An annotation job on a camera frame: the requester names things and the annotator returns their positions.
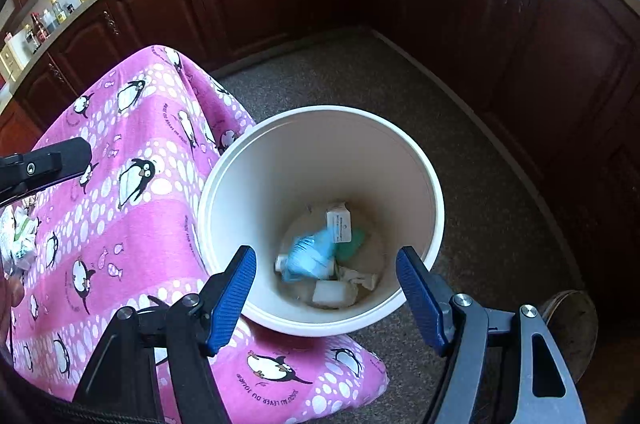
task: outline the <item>pink cloth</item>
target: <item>pink cloth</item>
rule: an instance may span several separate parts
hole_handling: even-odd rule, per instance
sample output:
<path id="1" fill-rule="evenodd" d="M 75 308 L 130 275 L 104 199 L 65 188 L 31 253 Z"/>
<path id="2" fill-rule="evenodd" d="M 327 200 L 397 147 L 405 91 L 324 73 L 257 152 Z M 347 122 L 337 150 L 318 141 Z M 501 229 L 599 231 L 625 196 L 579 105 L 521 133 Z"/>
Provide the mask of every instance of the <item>pink cloth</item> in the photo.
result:
<path id="1" fill-rule="evenodd" d="M 118 308 L 202 288 L 201 191 L 253 126 L 219 83 L 164 46 L 121 62 L 58 118 L 36 147 L 81 136 L 94 156 L 80 179 L 38 194 L 38 258 L 12 311 L 21 375 L 70 400 Z M 161 401 L 178 422 L 165 356 L 156 350 Z M 235 424 L 304 422 L 367 404 L 388 384 L 382 361 L 348 336 L 294 338 L 243 319 L 211 363 Z"/>

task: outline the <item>crumpled paper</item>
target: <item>crumpled paper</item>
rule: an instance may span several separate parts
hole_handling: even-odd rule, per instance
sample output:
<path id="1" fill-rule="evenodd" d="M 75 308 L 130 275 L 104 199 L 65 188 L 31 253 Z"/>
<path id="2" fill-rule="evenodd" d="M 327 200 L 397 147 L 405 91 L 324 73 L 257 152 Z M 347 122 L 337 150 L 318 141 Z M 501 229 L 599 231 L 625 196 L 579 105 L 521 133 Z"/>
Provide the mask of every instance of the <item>crumpled paper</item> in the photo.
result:
<path id="1" fill-rule="evenodd" d="M 22 207 L 8 206 L 0 215 L 0 254 L 2 269 L 13 275 L 28 271 L 36 259 L 38 222 Z"/>

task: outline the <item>hand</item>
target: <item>hand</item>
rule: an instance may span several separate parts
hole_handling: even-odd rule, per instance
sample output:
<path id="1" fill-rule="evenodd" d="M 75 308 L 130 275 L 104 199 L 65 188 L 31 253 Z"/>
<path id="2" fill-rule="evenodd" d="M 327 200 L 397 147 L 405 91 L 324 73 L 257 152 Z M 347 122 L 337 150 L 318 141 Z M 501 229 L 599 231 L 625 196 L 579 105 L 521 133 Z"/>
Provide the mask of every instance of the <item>hand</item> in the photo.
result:
<path id="1" fill-rule="evenodd" d="M 4 346 L 11 325 L 11 307 L 17 307 L 24 298 L 24 287 L 19 276 L 5 279 L 0 267 L 0 345 Z"/>

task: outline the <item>blue gripper pad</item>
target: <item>blue gripper pad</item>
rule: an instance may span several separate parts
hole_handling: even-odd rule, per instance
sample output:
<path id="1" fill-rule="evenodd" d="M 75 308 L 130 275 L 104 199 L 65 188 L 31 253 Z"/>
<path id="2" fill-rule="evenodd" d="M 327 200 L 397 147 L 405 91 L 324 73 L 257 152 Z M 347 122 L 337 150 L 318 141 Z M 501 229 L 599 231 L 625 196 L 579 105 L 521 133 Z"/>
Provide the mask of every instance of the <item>blue gripper pad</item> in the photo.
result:
<path id="1" fill-rule="evenodd" d="M 237 263 L 236 257 L 240 252 L 244 254 Z M 256 268 L 254 249 L 243 246 L 238 253 L 224 272 L 226 285 L 211 311 L 211 329 L 207 346 L 213 354 L 217 354 L 220 348 L 231 340 L 246 297 L 254 283 Z"/>
<path id="2" fill-rule="evenodd" d="M 414 315 L 422 340 L 442 357 L 447 346 L 442 312 L 416 267 L 421 267 L 429 274 L 414 248 L 402 247 L 396 257 L 396 276 Z"/>

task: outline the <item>white trash can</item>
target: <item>white trash can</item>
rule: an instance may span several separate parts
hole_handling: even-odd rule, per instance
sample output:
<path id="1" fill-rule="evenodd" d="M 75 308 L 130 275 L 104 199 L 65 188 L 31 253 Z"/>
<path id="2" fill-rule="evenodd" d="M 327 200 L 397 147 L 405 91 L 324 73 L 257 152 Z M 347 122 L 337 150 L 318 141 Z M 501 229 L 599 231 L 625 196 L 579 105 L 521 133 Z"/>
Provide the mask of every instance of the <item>white trash can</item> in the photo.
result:
<path id="1" fill-rule="evenodd" d="M 380 256 L 370 261 L 383 268 L 372 293 L 339 310 L 284 296 L 273 268 L 300 214 L 332 201 L 367 213 L 381 240 Z M 406 133 L 366 111 L 312 106 L 259 123 L 226 150 L 204 186 L 197 230 L 209 274 L 224 270 L 240 245 L 255 250 L 257 273 L 245 317 L 285 334 L 319 337 L 364 328 L 400 307 L 399 248 L 412 245 L 430 269 L 443 229 L 440 183 Z"/>

